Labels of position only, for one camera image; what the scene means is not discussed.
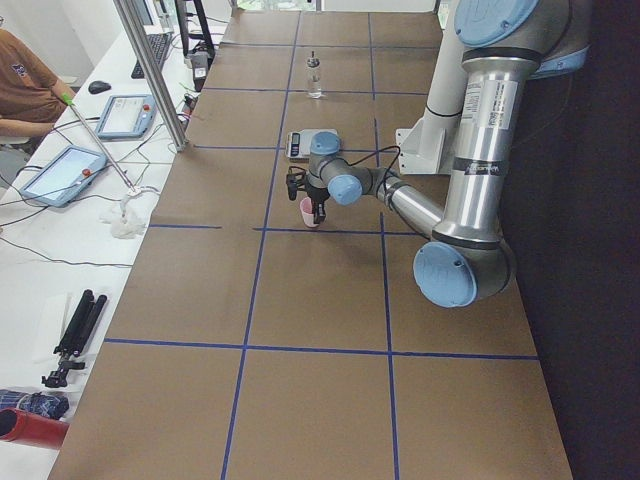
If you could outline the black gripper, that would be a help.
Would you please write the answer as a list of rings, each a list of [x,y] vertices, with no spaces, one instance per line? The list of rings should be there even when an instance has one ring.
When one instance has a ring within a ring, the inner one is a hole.
[[[325,201],[329,198],[327,188],[320,188],[307,183],[305,185],[307,196],[313,204],[313,216],[315,223],[323,223],[326,218]]]

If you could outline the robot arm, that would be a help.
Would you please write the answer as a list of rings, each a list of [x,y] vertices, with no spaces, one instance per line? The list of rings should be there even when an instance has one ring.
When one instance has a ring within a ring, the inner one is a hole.
[[[427,239],[413,261],[422,294],[445,307],[495,295],[515,275],[498,207],[525,84],[581,68],[588,1],[455,1],[450,5],[423,116],[396,133],[400,169],[347,163],[337,135],[310,142],[309,166],[289,179],[313,223],[333,199],[376,197]]]

